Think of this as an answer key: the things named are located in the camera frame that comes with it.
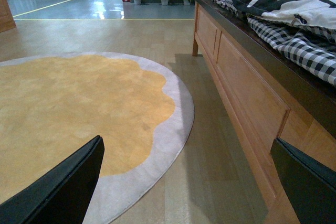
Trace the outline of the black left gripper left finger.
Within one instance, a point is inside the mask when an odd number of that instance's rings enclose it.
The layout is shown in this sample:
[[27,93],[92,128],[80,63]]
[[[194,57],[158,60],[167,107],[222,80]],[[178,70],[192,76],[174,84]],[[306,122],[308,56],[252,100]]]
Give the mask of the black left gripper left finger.
[[98,135],[2,203],[1,223],[83,223],[103,156]]

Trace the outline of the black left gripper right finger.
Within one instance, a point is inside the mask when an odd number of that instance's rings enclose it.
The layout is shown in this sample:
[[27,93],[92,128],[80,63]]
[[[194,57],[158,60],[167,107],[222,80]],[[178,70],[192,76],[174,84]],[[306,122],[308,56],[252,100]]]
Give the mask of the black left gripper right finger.
[[335,171],[275,138],[271,156],[300,223],[335,223]]

